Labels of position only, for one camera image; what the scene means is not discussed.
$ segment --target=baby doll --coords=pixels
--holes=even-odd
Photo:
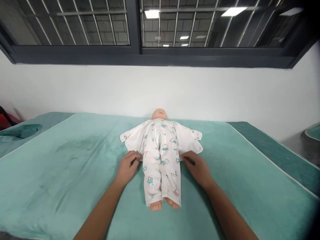
[[[152,120],[120,135],[128,151],[143,155],[144,193],[152,211],[161,210],[162,201],[175,209],[181,207],[179,155],[190,150],[202,152],[201,137],[201,132],[167,121],[161,108],[154,111]]]

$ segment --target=doll leg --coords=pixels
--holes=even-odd
[[[181,176],[180,176],[180,159],[177,151],[174,150],[175,145],[168,149],[160,150],[162,164],[161,172],[161,190],[162,197],[173,208],[178,209],[181,206]]]
[[[152,149],[145,151],[143,156],[143,172],[144,172],[144,193],[146,198],[147,207],[151,207],[151,210],[161,210],[161,174],[159,169],[159,163],[161,157],[158,150]]]

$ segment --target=doll head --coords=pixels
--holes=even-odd
[[[167,114],[163,109],[158,108],[152,114],[152,120],[156,118],[162,118],[164,120],[167,120]]]

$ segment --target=infant manikin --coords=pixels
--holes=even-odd
[[[179,155],[190,150],[202,152],[201,137],[201,132],[167,121],[166,112],[160,108],[152,120],[120,135],[128,151],[143,155],[144,193],[152,211],[161,210],[162,201],[175,209],[181,207]]]

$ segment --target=dark window frame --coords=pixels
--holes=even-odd
[[[141,44],[140,1],[125,0],[130,46],[15,45],[0,28],[0,49],[8,59],[24,64],[243,67],[290,69],[317,41],[306,14],[283,48],[148,48]]]

